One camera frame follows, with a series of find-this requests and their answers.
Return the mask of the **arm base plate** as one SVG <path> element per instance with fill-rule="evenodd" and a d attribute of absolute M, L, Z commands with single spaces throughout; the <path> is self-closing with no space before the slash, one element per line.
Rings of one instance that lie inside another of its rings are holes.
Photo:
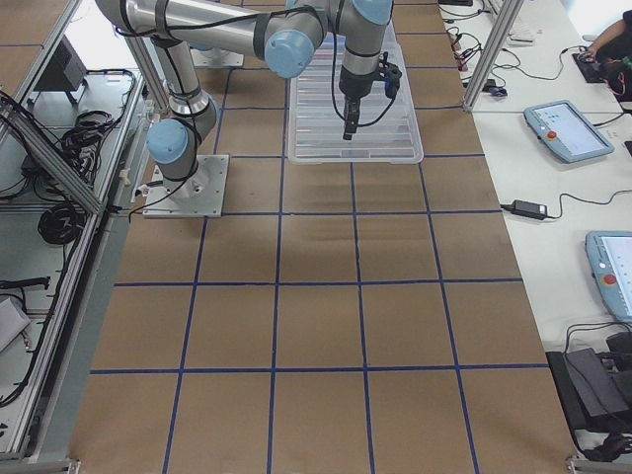
<path fill-rule="evenodd" d="M 228 155 L 198 155 L 197 171 L 180 187 L 165 180 L 157 165 L 153 180 L 161 181 L 147 194 L 148 206 L 142 209 L 146 218 L 220 217 L 223 210 Z"/>

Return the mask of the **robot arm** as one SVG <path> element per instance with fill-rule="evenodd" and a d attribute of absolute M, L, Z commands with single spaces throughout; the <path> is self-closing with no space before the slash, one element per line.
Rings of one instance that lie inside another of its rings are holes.
<path fill-rule="evenodd" d="M 214 128 L 217 107 L 201 87 L 193 49 L 218 47 L 252 55 L 277 76 L 299 76 L 326 35 L 341 35 L 345 53 L 339 87 L 340 115 L 350 140 L 360 122 L 360 101 L 383 79 L 380 55 L 390 1 L 289 1 L 281 10 L 256 11 L 214 1 L 101 1 L 105 17 L 129 38 L 148 38 L 156 50 L 169 94 L 171 118 L 148 135 L 150 155 L 174 198 L 188 198 L 208 181 L 198 147 Z"/>
<path fill-rule="evenodd" d="M 378 67 L 391 1 L 297 1 L 292 7 L 311 7 L 270 19 L 265 32 L 264 61 L 282 78 L 300 75 L 328 33 L 345 38 L 342 67 L 362 79 Z"/>

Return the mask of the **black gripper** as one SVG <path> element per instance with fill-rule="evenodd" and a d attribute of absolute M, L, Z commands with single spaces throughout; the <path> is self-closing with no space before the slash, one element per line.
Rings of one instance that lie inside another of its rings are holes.
<path fill-rule="evenodd" d="M 355 74 L 345 65 L 341 67 L 339 89 L 345 96 L 343 140 L 353 139 L 358 128 L 359 101 L 370 94 L 373 82 L 379 78 L 378 66 L 366 74 Z"/>

